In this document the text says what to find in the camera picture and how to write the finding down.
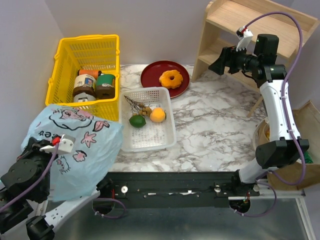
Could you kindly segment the orange ring doughnut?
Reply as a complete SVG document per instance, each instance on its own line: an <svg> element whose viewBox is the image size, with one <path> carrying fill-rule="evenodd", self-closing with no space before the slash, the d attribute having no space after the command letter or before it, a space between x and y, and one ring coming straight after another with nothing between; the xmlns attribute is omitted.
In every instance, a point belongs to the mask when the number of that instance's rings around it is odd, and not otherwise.
<svg viewBox="0 0 320 240"><path fill-rule="evenodd" d="M159 82L162 87L167 89L176 89L183 82L183 76L178 70L167 70L159 77Z"/></svg>

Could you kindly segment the orange citrus fruit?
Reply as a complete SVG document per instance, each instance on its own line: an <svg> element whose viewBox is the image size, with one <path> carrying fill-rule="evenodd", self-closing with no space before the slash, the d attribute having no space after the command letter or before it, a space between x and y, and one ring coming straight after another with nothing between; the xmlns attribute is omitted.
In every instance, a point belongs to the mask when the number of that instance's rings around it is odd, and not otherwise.
<svg viewBox="0 0 320 240"><path fill-rule="evenodd" d="M154 123L162 123L166 117L166 112L160 107L153 109L149 116L150 120Z"/></svg>

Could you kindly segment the yellow berries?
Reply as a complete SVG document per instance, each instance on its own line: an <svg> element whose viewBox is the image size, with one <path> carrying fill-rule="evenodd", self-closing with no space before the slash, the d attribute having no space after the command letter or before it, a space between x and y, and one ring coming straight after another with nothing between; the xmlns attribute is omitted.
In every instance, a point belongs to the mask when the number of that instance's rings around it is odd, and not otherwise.
<svg viewBox="0 0 320 240"><path fill-rule="evenodd" d="M125 100L131 107L131 112L133 116L139 115L142 117L150 117L152 113L152 109L149 105L145 105L144 103L138 102L136 100L131 99L128 96L124 96Z"/></svg>

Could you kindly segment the green lime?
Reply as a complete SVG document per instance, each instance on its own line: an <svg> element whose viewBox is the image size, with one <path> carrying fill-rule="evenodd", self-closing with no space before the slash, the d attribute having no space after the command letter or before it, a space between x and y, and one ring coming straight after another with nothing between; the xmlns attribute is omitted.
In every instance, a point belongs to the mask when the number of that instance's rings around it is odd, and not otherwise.
<svg viewBox="0 0 320 240"><path fill-rule="evenodd" d="M129 123L132 127L134 128L142 128L146 125L146 120L143 116L141 115L133 115L130 119L129 119Z"/></svg>

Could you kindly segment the green snack packet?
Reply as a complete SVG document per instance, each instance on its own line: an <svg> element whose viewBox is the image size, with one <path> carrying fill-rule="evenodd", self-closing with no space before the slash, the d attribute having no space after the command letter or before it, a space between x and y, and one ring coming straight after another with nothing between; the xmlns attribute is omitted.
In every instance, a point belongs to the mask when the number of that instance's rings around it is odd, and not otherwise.
<svg viewBox="0 0 320 240"><path fill-rule="evenodd" d="M303 156L304 156L304 161L305 161L306 164L313 164L312 157L308 153L308 151L306 151Z"/></svg>

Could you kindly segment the brown paper bag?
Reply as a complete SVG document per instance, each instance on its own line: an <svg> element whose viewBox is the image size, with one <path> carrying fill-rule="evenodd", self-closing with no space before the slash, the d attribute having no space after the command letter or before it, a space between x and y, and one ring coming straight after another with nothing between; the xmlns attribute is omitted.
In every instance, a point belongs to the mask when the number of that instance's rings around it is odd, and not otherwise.
<svg viewBox="0 0 320 240"><path fill-rule="evenodd" d="M267 173L269 184L276 190L296 191L302 190L320 183L320 112L312 101L308 101L301 108L293 110L295 124L303 138L309 141L309 149L305 153L305 175L298 185L287 185L281 182L274 174ZM266 117L258 125L253 133L252 145L254 150L258 145L269 141L269 121ZM293 183L301 177L302 164L300 159L289 166L275 171L282 179Z"/></svg>

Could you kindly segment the light blue plastic grocery bag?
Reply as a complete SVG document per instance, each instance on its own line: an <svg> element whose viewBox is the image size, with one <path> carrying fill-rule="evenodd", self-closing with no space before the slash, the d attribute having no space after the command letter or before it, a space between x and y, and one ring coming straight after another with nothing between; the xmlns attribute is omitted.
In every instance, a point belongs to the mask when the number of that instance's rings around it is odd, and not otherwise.
<svg viewBox="0 0 320 240"><path fill-rule="evenodd" d="M47 106L30 124L21 149L29 138L52 141L74 137L71 153L59 155L50 169L51 199L70 201L89 196L115 163L123 144L123 125L63 105Z"/></svg>

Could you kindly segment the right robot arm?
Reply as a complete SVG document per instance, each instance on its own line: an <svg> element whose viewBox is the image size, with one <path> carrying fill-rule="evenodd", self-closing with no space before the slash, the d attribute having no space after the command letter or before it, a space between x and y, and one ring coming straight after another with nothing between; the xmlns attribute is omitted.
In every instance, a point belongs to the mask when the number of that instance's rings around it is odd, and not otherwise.
<svg viewBox="0 0 320 240"><path fill-rule="evenodd" d="M247 53L252 36L241 33L236 46L223 47L218 59L208 68L223 75L251 73L263 97L268 121L269 141L255 150L255 159L239 170L239 178L230 183L230 191L241 196L262 174L283 168L301 160L310 146L302 139L291 111L287 70L276 64L279 38L274 34L259 34L253 54Z"/></svg>

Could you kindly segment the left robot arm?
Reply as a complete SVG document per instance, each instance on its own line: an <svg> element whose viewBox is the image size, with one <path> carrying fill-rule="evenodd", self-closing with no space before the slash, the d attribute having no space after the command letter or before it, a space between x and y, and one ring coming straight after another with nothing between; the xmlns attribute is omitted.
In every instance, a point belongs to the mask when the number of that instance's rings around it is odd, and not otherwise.
<svg viewBox="0 0 320 240"><path fill-rule="evenodd" d="M4 174L0 181L4 190L0 192L0 233L4 234L25 222L31 240L52 240L55 232L75 212L97 197L107 197L111 185L99 180L94 184L90 196L80 196L73 201L65 201L45 215L29 218L33 208L28 201L38 204L48 199L50 193L50 168L60 155L72 152L75 138L62 135L52 141L36 140L31 137L25 150Z"/></svg>

